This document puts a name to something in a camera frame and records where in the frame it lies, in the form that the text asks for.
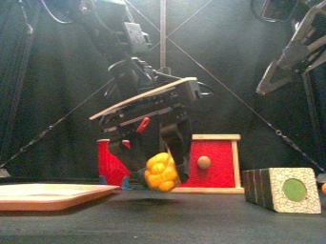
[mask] wooden cutting board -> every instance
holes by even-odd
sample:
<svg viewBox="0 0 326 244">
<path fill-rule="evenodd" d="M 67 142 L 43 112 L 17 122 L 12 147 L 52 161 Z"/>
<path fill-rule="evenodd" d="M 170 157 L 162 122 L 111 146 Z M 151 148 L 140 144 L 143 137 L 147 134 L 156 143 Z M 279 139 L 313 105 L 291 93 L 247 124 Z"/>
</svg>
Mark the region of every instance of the wooden cutting board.
<svg viewBox="0 0 326 244">
<path fill-rule="evenodd" d="M 0 211 L 60 211 L 114 192 L 119 186 L 15 184 L 0 186 Z"/>
</svg>

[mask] red box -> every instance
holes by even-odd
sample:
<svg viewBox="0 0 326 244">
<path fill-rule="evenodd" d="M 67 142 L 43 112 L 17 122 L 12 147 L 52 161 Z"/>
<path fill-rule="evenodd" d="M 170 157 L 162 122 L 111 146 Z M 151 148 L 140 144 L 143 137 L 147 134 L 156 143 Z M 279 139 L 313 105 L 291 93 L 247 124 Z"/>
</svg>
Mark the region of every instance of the red box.
<svg viewBox="0 0 326 244">
<path fill-rule="evenodd" d="M 98 146 L 98 172 L 106 178 L 108 185 L 122 186 L 123 178 L 130 176 L 130 171 L 122 161 L 108 150 L 110 139 L 96 141 Z"/>
<path fill-rule="evenodd" d="M 174 192 L 243 193 L 238 166 L 239 139 L 239 134 L 192 135 L 190 178 Z M 207 169 L 199 166 L 203 156 L 210 161 Z"/>
</svg>

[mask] plastic food toy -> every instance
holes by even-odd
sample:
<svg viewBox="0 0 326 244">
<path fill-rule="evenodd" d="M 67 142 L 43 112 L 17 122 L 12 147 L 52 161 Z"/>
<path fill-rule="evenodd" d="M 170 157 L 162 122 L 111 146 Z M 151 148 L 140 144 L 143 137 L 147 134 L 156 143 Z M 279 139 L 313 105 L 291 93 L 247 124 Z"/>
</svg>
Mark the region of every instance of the plastic food toy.
<svg viewBox="0 0 326 244">
<path fill-rule="evenodd" d="M 322 192 L 326 194 L 326 183 L 323 183 L 322 187 L 321 187 Z"/>
<path fill-rule="evenodd" d="M 168 153 L 162 152 L 148 160 L 146 180 L 150 188 L 162 193 L 170 192 L 180 183 L 175 160 Z"/>
</svg>

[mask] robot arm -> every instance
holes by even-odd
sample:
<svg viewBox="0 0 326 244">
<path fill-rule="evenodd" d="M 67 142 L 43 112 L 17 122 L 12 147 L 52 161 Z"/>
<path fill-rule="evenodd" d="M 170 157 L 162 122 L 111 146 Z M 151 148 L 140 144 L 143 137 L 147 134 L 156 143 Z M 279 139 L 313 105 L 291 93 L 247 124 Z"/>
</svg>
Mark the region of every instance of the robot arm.
<svg viewBox="0 0 326 244">
<path fill-rule="evenodd" d="M 186 182 L 191 143 L 186 107 L 202 98 L 202 83 L 156 71 L 132 56 L 148 51 L 150 39 L 138 24 L 123 21 L 124 1 L 83 0 L 79 9 L 95 45 L 114 63 L 115 86 L 107 93 L 116 92 L 120 102 L 91 117 L 110 138 L 110 152 L 131 172 L 131 185 L 148 185 L 147 162 L 164 151 L 174 158 L 179 181 Z"/>
<path fill-rule="evenodd" d="M 298 73 L 326 61 L 326 0 L 313 6 L 301 21 L 279 60 L 274 60 L 258 84 L 258 94 L 267 94 L 291 82 Z"/>
</svg>

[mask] wire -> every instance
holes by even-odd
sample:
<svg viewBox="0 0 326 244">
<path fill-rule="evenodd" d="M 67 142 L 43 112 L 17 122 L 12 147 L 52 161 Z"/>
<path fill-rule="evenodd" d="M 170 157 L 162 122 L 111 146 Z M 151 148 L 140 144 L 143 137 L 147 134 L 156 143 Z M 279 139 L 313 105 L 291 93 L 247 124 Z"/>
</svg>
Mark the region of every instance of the wire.
<svg viewBox="0 0 326 244">
<path fill-rule="evenodd" d="M 251 14 L 254 15 L 254 17 L 255 17 L 255 19 L 257 19 L 258 21 L 261 21 L 261 22 L 263 22 L 263 23 L 277 23 L 275 20 L 267 20 L 267 19 L 262 18 L 262 17 L 258 15 L 258 13 L 257 13 L 257 11 L 255 11 L 255 0 L 251 0 L 251 1 L 250 1 L 250 11 L 251 11 Z"/>
<path fill-rule="evenodd" d="M 206 88 L 208 91 L 210 91 L 210 95 L 211 94 L 215 94 L 215 90 L 206 84 L 206 83 L 203 83 L 203 82 L 198 82 L 199 83 L 199 86 L 200 87 L 203 87 L 203 88 Z"/>
<path fill-rule="evenodd" d="M 148 21 L 148 23 L 159 31 L 159 28 L 152 24 L 152 22 L 148 20 L 148 18 L 140 13 L 140 11 L 136 9 L 136 7 L 127 0 L 124 0 L 124 2 L 131 6 L 132 9 L 135 9 L 135 11 L 142 15 L 142 17 Z"/>
<path fill-rule="evenodd" d="M 126 63 L 126 59 L 123 59 L 123 60 L 120 60 L 120 61 L 118 61 L 114 65 L 111 65 L 110 67 L 108 67 L 108 72 L 111 72 L 112 71 L 112 69 L 116 67 L 116 66 L 119 66 L 119 65 L 122 65 L 122 64 L 124 64 Z"/>
<path fill-rule="evenodd" d="M 49 16 L 52 17 L 52 19 L 57 22 L 57 23 L 60 23 L 60 24 L 63 24 L 63 25 L 67 25 L 67 24 L 71 24 L 72 23 L 72 21 L 63 21 L 63 20 L 60 20 L 55 15 L 53 15 L 53 13 L 51 12 L 51 10 L 48 9 L 48 7 L 47 7 L 47 5 L 45 5 L 45 3 L 44 3 L 44 0 L 40 0 L 40 2 L 41 2 L 41 4 L 43 4 L 43 6 L 44 6 L 44 9 L 45 9 L 45 11 L 47 11 L 47 13 L 49 14 Z"/>
<path fill-rule="evenodd" d="M 33 146 L 48 134 L 49 131 L 55 129 L 55 127 L 68 118 L 68 116 L 88 102 L 88 100 L 102 91 L 107 85 L 115 80 L 112 78 L 88 97 L 87 99 L 52 124 L 47 127 L 47 129 L 20 148 L 17 153 L 0 165 L 0 169 L 3 169 L 23 153 L 27 152 L 28 148 Z"/>
<path fill-rule="evenodd" d="M 204 5 L 194 12 L 194 14 L 178 25 L 178 27 L 170 32 L 168 36 L 171 36 L 176 30 L 192 19 L 192 17 L 195 15 L 198 15 L 198 13 L 207 7 L 207 5 L 212 2 L 212 0 L 210 0 L 208 2 L 204 3 Z"/>
<path fill-rule="evenodd" d="M 25 21 L 25 26 L 27 26 L 27 33 L 32 34 L 35 30 L 33 30 L 33 27 L 28 23 L 27 14 L 25 14 L 25 8 L 24 8 L 23 5 L 20 6 L 20 9 L 21 9 L 23 16 L 24 16 L 24 21 Z"/>
</svg>

